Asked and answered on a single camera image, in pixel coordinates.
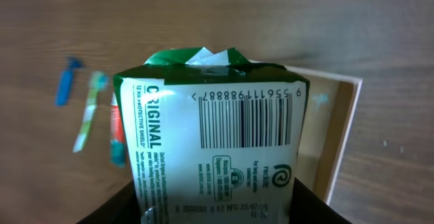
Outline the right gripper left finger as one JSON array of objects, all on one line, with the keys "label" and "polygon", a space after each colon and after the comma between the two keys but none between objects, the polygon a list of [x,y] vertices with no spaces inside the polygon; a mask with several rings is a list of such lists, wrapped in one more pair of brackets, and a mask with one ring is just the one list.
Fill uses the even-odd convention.
[{"label": "right gripper left finger", "polygon": [[98,209],[77,224],[140,224],[134,182],[130,181]]}]

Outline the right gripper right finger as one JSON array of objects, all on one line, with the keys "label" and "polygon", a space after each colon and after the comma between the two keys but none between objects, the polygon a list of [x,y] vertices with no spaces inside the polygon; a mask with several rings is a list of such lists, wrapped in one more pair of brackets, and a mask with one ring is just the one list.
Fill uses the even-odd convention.
[{"label": "right gripper right finger", "polygon": [[294,179],[289,216],[289,224],[351,224],[297,178]]}]

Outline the red green toothpaste tube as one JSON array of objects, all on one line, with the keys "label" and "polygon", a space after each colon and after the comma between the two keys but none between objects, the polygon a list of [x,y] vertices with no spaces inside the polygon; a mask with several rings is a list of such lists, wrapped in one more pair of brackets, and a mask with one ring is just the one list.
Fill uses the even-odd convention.
[{"label": "red green toothpaste tube", "polygon": [[115,93],[111,101],[111,162],[117,167],[123,168],[126,165],[126,143],[123,122]]}]

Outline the green white soap pack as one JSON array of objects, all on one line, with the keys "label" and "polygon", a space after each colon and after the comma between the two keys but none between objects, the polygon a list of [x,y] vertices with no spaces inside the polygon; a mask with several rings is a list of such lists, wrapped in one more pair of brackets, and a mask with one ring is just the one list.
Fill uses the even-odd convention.
[{"label": "green white soap pack", "polygon": [[309,80],[236,49],[115,74],[142,223],[288,223]]}]

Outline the blue disposable razor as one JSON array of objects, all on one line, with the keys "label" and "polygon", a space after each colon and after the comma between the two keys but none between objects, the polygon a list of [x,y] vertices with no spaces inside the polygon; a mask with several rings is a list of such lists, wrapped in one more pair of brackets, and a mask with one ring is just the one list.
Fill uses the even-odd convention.
[{"label": "blue disposable razor", "polygon": [[56,94],[57,106],[60,107],[67,104],[73,85],[75,69],[79,69],[82,66],[82,63],[78,58],[73,56],[68,57],[68,64],[65,70],[61,72],[60,80],[58,83],[58,91]]}]

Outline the green white toothbrush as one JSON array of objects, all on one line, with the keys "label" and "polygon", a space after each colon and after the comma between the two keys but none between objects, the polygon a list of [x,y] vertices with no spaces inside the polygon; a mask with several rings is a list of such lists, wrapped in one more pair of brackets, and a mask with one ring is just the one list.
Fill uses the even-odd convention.
[{"label": "green white toothbrush", "polygon": [[87,93],[85,111],[80,131],[73,146],[73,153],[83,150],[90,133],[94,114],[98,107],[98,93],[104,90],[108,83],[108,76],[102,71],[94,71],[90,77],[89,92]]}]

